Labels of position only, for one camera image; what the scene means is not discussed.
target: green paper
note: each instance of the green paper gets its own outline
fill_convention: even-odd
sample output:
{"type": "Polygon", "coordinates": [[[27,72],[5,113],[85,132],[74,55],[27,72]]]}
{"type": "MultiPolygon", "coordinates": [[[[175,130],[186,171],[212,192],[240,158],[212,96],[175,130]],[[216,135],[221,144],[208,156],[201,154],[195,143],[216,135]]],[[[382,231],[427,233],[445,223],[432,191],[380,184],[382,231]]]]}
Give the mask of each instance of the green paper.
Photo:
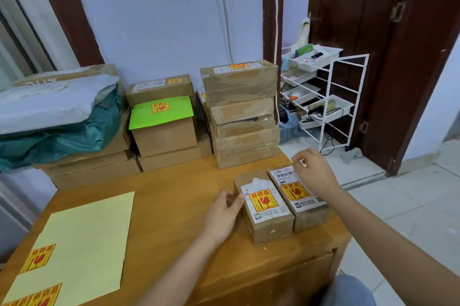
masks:
{"type": "Polygon", "coordinates": [[[131,120],[129,129],[147,128],[149,126],[160,125],[164,123],[174,122],[175,120],[193,117],[192,104],[189,96],[170,97],[141,103],[135,105],[131,112],[131,120]],[[153,113],[153,110],[158,111],[162,106],[153,107],[154,104],[167,104],[164,111],[153,113]]]}
{"type": "Polygon", "coordinates": [[[33,249],[55,244],[48,263],[19,274],[3,302],[61,284],[55,306],[76,306],[120,288],[134,192],[54,213],[33,249]]]}

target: white wire rack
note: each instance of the white wire rack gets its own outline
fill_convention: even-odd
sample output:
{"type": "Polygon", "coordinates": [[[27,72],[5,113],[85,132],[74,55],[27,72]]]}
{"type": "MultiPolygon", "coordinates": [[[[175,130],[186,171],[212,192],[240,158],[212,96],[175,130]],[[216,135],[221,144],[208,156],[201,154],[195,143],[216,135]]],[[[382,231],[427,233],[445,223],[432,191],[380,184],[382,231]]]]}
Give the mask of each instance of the white wire rack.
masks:
{"type": "MultiPolygon", "coordinates": [[[[361,98],[361,91],[362,91],[362,86],[363,86],[363,83],[364,83],[364,78],[366,76],[366,68],[367,68],[367,65],[368,65],[368,61],[369,61],[369,54],[363,54],[363,55],[353,55],[353,56],[344,56],[344,57],[341,57],[339,59],[336,59],[334,60],[333,62],[331,62],[331,64],[329,65],[329,69],[326,69],[326,68],[323,68],[323,67],[315,67],[317,68],[318,70],[322,70],[322,71],[326,71],[328,72],[328,78],[327,79],[324,79],[324,78],[321,78],[321,77],[318,77],[316,76],[317,79],[320,79],[324,82],[327,82],[327,88],[326,88],[326,95],[321,95],[320,93],[318,93],[317,91],[309,88],[308,84],[301,84],[301,83],[297,83],[291,79],[286,79],[286,81],[290,84],[290,85],[293,85],[293,86],[302,86],[302,88],[306,89],[307,91],[309,91],[309,94],[311,93],[314,93],[315,96],[318,96],[322,99],[324,99],[325,103],[324,103],[324,113],[322,115],[321,118],[316,118],[316,122],[318,123],[318,126],[321,126],[321,133],[320,133],[320,137],[319,137],[319,140],[314,137],[314,135],[312,135],[308,129],[306,128],[303,128],[302,126],[300,126],[300,128],[302,130],[304,130],[309,136],[311,136],[313,138],[313,140],[315,140],[316,142],[318,142],[318,151],[321,151],[321,149],[323,151],[326,151],[326,150],[330,150],[330,149],[333,149],[333,148],[339,148],[339,147],[346,147],[346,146],[349,146],[350,145],[350,140],[351,140],[351,135],[353,134],[353,129],[354,129],[354,125],[355,125],[355,119],[356,119],[356,114],[357,114],[357,111],[358,111],[358,106],[359,106],[359,100],[361,98]],[[351,60],[351,59],[364,59],[364,64],[356,64],[354,62],[349,62],[347,60],[351,60]],[[358,91],[356,90],[353,90],[351,88],[348,88],[348,87],[345,87],[343,85],[340,85],[340,84],[337,84],[337,83],[334,83],[332,81],[332,73],[333,73],[333,70],[334,70],[334,63],[336,62],[340,62],[342,64],[346,64],[346,65],[352,65],[352,66],[358,66],[358,67],[361,67],[362,68],[362,73],[361,73],[361,80],[360,80],[360,83],[359,83],[359,89],[358,91]],[[339,130],[338,128],[336,128],[335,126],[333,126],[331,123],[327,122],[326,121],[326,116],[327,116],[327,110],[328,110],[328,100],[330,98],[330,88],[331,88],[331,85],[335,85],[337,87],[340,87],[340,88],[343,88],[345,90],[348,90],[348,91],[351,91],[355,94],[357,94],[356,96],[356,102],[355,103],[351,103],[351,106],[350,107],[355,107],[354,108],[354,112],[353,114],[350,114],[350,113],[347,113],[347,114],[342,114],[339,118],[343,117],[343,116],[350,116],[352,118],[351,120],[351,126],[350,126],[350,131],[348,134],[344,133],[343,131],[339,130]],[[326,142],[328,141],[327,138],[324,137],[324,128],[326,126],[326,124],[330,125],[332,128],[334,128],[335,130],[337,130],[339,133],[341,133],[342,135],[346,136],[347,138],[347,142],[344,143],[344,144],[341,144],[341,145],[334,145],[334,146],[330,146],[330,147],[324,147],[323,148],[323,141],[324,139],[326,139],[326,142]]],[[[308,107],[307,106],[302,106],[303,102],[297,102],[297,101],[302,101],[302,98],[299,98],[297,100],[291,100],[290,102],[300,108],[302,108],[302,110],[308,112],[308,107]]]]}

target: white storage rack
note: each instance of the white storage rack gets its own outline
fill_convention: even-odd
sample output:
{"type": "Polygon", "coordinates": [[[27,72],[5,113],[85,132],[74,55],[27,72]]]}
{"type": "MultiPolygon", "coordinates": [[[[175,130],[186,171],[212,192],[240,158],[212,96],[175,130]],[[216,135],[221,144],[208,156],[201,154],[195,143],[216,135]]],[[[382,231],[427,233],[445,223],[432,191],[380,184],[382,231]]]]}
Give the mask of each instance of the white storage rack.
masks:
{"type": "MultiPolygon", "coordinates": [[[[302,108],[302,110],[304,110],[305,112],[308,112],[308,106],[302,106],[302,104],[304,104],[306,101],[312,100],[312,99],[314,99],[316,97],[320,97],[320,98],[325,100],[324,113],[323,113],[322,118],[317,118],[317,120],[313,121],[313,122],[303,123],[304,126],[307,124],[308,128],[302,127],[302,125],[299,124],[299,126],[300,126],[300,128],[302,130],[304,130],[309,136],[311,136],[313,138],[313,140],[318,142],[318,151],[321,151],[321,150],[326,151],[326,150],[339,148],[339,147],[346,147],[346,146],[350,145],[351,135],[353,134],[353,127],[354,127],[354,124],[355,124],[356,114],[357,114],[357,111],[358,111],[359,100],[361,98],[362,85],[363,85],[364,78],[365,78],[365,75],[366,75],[366,68],[367,68],[367,65],[368,65],[368,61],[369,61],[369,54],[363,54],[363,55],[344,56],[344,57],[340,57],[340,58],[337,58],[337,59],[333,59],[330,63],[327,63],[327,64],[329,64],[329,69],[324,68],[324,66],[323,67],[317,67],[317,66],[314,66],[313,64],[309,65],[310,67],[314,67],[317,70],[322,70],[322,71],[328,72],[328,79],[327,80],[324,79],[324,78],[318,77],[316,72],[311,72],[310,70],[305,71],[305,70],[302,70],[300,67],[296,67],[293,70],[290,70],[290,71],[287,71],[285,73],[282,73],[282,78],[283,78],[283,80],[285,82],[287,82],[288,84],[290,84],[290,85],[292,85],[294,87],[302,86],[302,88],[305,89],[305,91],[306,91],[305,96],[301,96],[297,100],[290,100],[290,102],[292,104],[294,104],[296,106],[299,106],[300,108],[302,108]],[[359,59],[359,58],[364,59],[364,64],[363,65],[347,61],[347,60],[359,59]],[[360,83],[359,83],[358,91],[353,90],[351,88],[344,87],[344,86],[342,86],[340,84],[337,84],[337,83],[334,83],[332,81],[332,72],[334,70],[334,63],[335,62],[340,62],[342,64],[358,66],[358,67],[362,68],[361,80],[360,80],[360,83]],[[305,83],[307,80],[310,80],[310,79],[312,79],[314,77],[316,77],[316,78],[328,83],[327,88],[326,88],[326,95],[321,95],[318,92],[319,90],[317,88],[314,87],[315,89],[312,89],[310,84],[305,83]],[[335,95],[330,95],[329,92],[330,92],[331,84],[357,94],[356,102],[353,104],[353,103],[351,103],[349,101],[345,101],[343,99],[340,99],[340,98],[336,97],[335,95]],[[330,98],[331,99],[338,98],[338,99],[343,100],[346,103],[348,103],[347,108],[344,109],[344,112],[339,110],[339,111],[335,111],[335,112],[330,113],[329,115],[327,115],[328,100],[330,98]],[[350,114],[350,109],[353,106],[355,107],[354,112],[353,112],[353,114],[350,114]],[[339,130],[338,128],[336,128],[335,126],[333,126],[330,123],[333,120],[336,120],[338,118],[341,118],[341,117],[347,116],[347,115],[352,117],[350,131],[349,131],[348,134],[346,134],[343,131],[339,130]],[[347,142],[344,143],[344,144],[341,144],[341,145],[334,145],[334,146],[329,146],[329,147],[324,147],[323,148],[323,146],[328,141],[327,138],[324,137],[324,128],[325,128],[326,124],[329,124],[332,128],[336,129],[339,133],[341,133],[344,136],[346,136],[347,137],[347,142]],[[321,127],[321,133],[320,133],[320,136],[319,136],[319,140],[316,137],[314,137],[310,132],[308,132],[309,128],[316,127],[316,126],[321,127]]],[[[287,99],[289,99],[289,94],[288,93],[289,92],[283,93],[283,95],[287,99]]]]}

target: door hinge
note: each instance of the door hinge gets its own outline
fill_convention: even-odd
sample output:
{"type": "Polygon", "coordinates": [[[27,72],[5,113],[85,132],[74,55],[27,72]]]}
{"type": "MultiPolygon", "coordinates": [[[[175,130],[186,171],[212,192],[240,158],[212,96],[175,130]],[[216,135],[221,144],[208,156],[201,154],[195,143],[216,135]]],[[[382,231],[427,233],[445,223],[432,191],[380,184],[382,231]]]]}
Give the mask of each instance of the door hinge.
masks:
{"type": "Polygon", "coordinates": [[[369,127],[369,123],[368,122],[363,122],[361,123],[361,125],[359,126],[359,131],[363,134],[366,134],[367,131],[368,131],[368,127],[369,127]]]}
{"type": "Polygon", "coordinates": [[[401,18],[403,17],[404,9],[406,8],[405,1],[399,1],[396,6],[393,7],[391,11],[390,20],[392,22],[401,22],[401,18]]]}

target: wooden table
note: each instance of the wooden table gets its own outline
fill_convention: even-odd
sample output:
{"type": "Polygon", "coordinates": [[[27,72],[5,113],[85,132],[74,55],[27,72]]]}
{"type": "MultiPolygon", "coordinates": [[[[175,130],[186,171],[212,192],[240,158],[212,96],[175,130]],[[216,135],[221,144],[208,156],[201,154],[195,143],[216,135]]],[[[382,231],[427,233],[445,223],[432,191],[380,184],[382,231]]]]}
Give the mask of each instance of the wooden table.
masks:
{"type": "MultiPolygon", "coordinates": [[[[0,300],[49,216],[135,191],[126,259],[118,291],[85,305],[133,305],[200,232],[221,188],[237,175],[289,164],[284,154],[219,170],[213,156],[87,188],[58,192],[0,274],[0,300]]],[[[255,246],[243,217],[210,258],[188,305],[306,305],[334,277],[350,234],[333,214],[323,226],[255,246]]]]}

